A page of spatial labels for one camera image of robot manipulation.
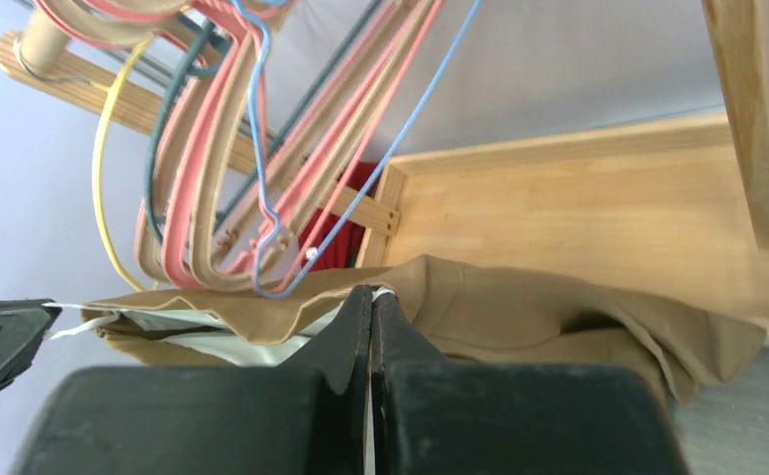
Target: white fabric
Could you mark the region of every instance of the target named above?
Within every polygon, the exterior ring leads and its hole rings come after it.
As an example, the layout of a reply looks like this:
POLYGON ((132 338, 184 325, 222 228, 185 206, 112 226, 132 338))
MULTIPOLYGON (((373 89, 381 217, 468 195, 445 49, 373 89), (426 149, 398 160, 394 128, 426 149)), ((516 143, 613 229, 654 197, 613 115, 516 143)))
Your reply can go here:
MULTIPOLYGON (((385 294, 395 295, 392 290, 381 287, 372 293, 373 302, 378 299, 378 297, 385 294)), ((330 312, 327 312, 322 317, 313 321, 310 325, 302 329, 299 334, 291 336, 287 341, 281 344, 271 346, 248 343, 230 332, 229 327, 224 322, 208 314, 202 314, 192 310, 138 311, 77 304, 53 303, 46 305, 49 307, 112 312, 111 315, 93 319, 74 329, 57 332, 49 339, 57 339, 97 329, 101 326, 115 322, 120 316, 133 320, 146 331, 186 330, 209 326, 226 331, 177 334, 163 338, 161 341, 210 354, 224 359, 236 366, 275 366, 284 361, 288 356, 294 354, 296 350, 300 349, 312 337, 316 336, 322 329, 330 324, 332 320, 335 319, 340 307, 343 306, 343 302, 334 307, 330 312)))

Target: wooden tray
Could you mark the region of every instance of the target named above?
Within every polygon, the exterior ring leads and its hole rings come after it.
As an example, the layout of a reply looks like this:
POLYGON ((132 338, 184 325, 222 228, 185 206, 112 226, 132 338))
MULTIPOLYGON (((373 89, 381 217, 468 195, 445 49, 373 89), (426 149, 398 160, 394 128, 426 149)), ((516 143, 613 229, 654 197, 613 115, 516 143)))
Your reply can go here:
POLYGON ((358 265, 427 253, 653 292, 769 332, 758 248, 725 115, 394 158, 358 265))

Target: red cloth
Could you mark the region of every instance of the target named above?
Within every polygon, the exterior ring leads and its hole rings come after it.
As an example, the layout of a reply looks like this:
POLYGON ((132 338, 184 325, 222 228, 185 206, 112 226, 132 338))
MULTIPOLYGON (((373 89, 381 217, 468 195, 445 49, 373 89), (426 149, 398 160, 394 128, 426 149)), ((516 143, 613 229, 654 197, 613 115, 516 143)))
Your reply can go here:
MULTIPOLYGON (((366 183, 367 178, 369 178, 369 175, 372 174, 372 170, 374 169, 375 163, 358 163, 346 185, 353 190, 359 190, 363 184, 366 183)), ((374 188, 374 186, 370 187, 369 191, 372 192, 374 188)), ((323 210, 318 210, 311 221, 309 221, 308 225, 303 229, 299 237, 299 245, 303 245, 308 238, 314 223, 320 217, 322 212, 323 210)), ((315 238, 314 247, 320 246, 323 239, 326 238, 326 235, 335 227, 339 218, 340 216, 334 214, 331 214, 326 218, 326 225, 323 226, 323 231, 315 238)), ((315 262, 311 270, 343 269, 348 267, 360 252, 360 242, 363 239, 363 232, 364 227, 347 221, 343 225, 343 228, 337 232, 335 239, 332 240, 329 247, 327 247, 320 258, 317 259, 317 262, 315 262)), ((307 263, 308 260, 303 260, 302 265, 307 263)))

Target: wooden post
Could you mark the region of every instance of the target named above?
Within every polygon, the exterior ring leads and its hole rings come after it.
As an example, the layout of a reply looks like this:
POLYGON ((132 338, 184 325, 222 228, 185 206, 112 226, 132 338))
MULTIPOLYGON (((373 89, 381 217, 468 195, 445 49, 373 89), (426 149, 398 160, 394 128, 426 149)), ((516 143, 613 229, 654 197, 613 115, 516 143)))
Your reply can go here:
POLYGON ((702 0, 754 237, 769 248, 769 0, 702 0))

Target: brown garment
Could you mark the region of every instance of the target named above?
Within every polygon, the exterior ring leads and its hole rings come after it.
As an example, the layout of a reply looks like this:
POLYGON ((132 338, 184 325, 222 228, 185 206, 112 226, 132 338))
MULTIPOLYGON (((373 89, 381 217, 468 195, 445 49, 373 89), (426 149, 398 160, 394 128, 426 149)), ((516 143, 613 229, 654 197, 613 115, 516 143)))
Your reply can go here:
MULTIPOLYGON (((430 256, 390 269, 315 272, 291 297, 278 301, 253 292, 162 290, 90 305, 193 309, 224 320, 251 343, 269 345, 333 309, 356 284, 393 289, 408 320, 445 354, 496 363, 622 365, 643 377, 659 396, 666 383, 682 403, 702 384, 718 385, 741 374, 766 335, 753 324, 664 297, 430 256)), ((84 311, 82 318, 100 314, 84 311)), ((145 364, 228 364, 154 341, 167 334, 153 333, 126 319, 100 332, 114 349, 145 364)))

